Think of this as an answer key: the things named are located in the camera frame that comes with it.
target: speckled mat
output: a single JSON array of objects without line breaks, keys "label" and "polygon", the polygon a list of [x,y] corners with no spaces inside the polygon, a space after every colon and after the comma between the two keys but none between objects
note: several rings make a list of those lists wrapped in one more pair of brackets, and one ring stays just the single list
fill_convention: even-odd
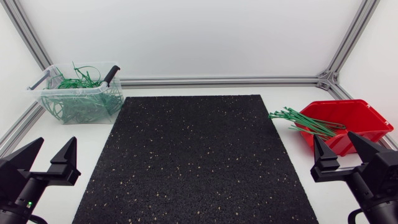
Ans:
[{"label": "speckled mat", "polygon": [[259,95],[127,98],[74,223],[317,223],[267,115]]}]

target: aluminum frame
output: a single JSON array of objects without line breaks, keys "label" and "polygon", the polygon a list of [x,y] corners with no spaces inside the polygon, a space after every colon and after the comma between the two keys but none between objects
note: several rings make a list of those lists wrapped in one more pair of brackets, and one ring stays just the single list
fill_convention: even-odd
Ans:
[{"label": "aluminum frame", "polygon": [[[21,35],[26,46],[42,70],[52,64],[34,32],[18,0],[0,0]],[[339,72],[352,49],[368,24],[380,0],[363,0],[347,33],[329,66],[320,74],[307,77],[233,77],[233,78],[128,78],[122,79],[123,89],[128,88],[204,88],[204,87],[246,87],[246,86],[316,86],[322,88],[336,100],[352,99],[339,85]],[[44,109],[34,103],[0,139],[0,157],[12,152],[33,124],[43,114]],[[386,135],[382,141],[386,147],[398,150],[397,143]]]}]

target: red bin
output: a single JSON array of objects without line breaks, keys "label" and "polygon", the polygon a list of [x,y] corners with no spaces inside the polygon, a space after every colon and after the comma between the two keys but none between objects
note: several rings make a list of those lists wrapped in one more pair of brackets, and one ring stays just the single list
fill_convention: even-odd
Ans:
[{"label": "red bin", "polygon": [[[353,131],[373,142],[377,142],[386,133],[394,129],[363,100],[315,101],[304,108],[301,113],[311,118],[341,123],[346,126],[346,129],[337,130],[337,135],[326,141],[331,150],[341,156],[356,152],[347,136],[348,131]],[[296,123],[296,125],[310,130],[300,124]],[[301,131],[301,135],[313,150],[313,135],[305,131]]]}]

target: bundle of zip ties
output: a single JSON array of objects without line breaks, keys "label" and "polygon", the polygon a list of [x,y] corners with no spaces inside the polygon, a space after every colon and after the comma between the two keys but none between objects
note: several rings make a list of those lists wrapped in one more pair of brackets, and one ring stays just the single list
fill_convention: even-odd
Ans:
[{"label": "bundle of zip ties", "polygon": [[297,130],[297,131],[305,131],[310,134],[317,134],[324,141],[329,140],[330,138],[336,136],[335,131],[337,129],[346,129],[346,126],[339,123],[333,123],[329,121],[322,121],[319,119],[309,118],[308,116],[299,113],[292,108],[284,107],[286,111],[275,111],[275,113],[269,113],[268,118],[283,118],[288,121],[293,121],[296,124],[300,124],[309,128],[310,130],[306,130],[295,125],[292,125],[289,129]]},{"label": "bundle of zip ties", "polygon": [[[99,73],[98,80],[91,79],[90,74],[83,68],[94,68]],[[73,69],[78,78],[65,78],[63,73],[57,68],[59,75],[52,77],[47,82],[47,88],[58,84],[58,89],[69,88],[96,88],[102,84],[100,71],[92,66],[83,66]],[[42,104],[47,111],[54,117],[62,120],[63,123],[90,123],[100,119],[106,119],[119,111],[123,105],[123,94],[117,88],[109,88],[104,93],[77,96],[57,96],[57,97],[41,97]]]}]

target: robotic arm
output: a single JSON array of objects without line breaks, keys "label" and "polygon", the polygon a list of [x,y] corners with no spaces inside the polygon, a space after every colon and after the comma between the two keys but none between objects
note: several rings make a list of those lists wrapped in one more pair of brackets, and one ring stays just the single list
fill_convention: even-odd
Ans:
[{"label": "robotic arm", "polygon": [[315,165],[311,169],[314,181],[347,183],[361,207],[348,216],[349,224],[355,224],[355,216],[361,212],[370,224],[398,224],[398,152],[353,132],[348,137],[363,163],[353,169],[338,170],[336,154],[315,135]]},{"label": "robotic arm", "polygon": [[0,159],[0,224],[22,224],[28,220],[46,223],[32,215],[45,188],[75,185],[80,175],[76,168],[76,138],[71,138],[53,157],[47,172],[30,172],[43,142],[43,138],[38,138]]}]

